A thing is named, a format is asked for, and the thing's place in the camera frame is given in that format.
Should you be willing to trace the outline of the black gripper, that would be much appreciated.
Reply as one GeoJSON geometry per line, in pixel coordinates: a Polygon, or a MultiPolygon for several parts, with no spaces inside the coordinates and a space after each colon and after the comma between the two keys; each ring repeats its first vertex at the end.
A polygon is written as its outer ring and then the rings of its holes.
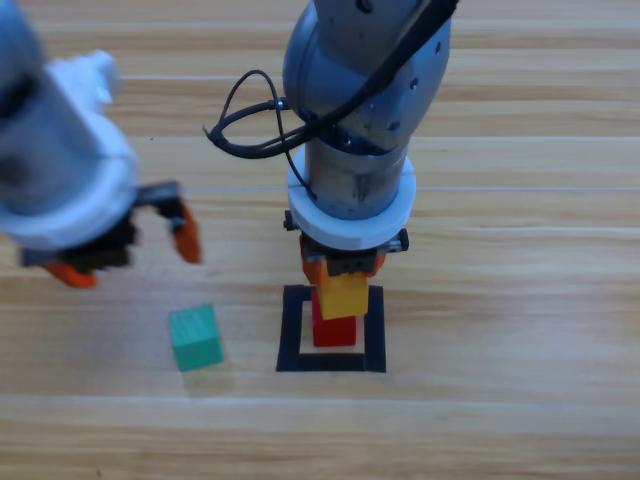
{"type": "Polygon", "coordinates": [[[309,235],[299,236],[302,270],[311,285],[326,289],[329,276],[363,273],[374,277],[385,263],[389,253],[404,252],[409,249],[409,235],[401,229],[389,241],[366,250],[338,250],[322,245],[309,235]]]}
{"type": "Polygon", "coordinates": [[[24,247],[20,252],[20,263],[24,267],[42,267],[71,288],[95,288],[97,279],[94,271],[129,264],[129,247],[137,240],[133,215],[143,207],[153,208],[167,221],[174,247],[185,262],[202,262],[197,223],[181,199],[179,184],[172,180],[140,186],[125,214],[97,238],[79,246],[53,251],[24,247]]]}

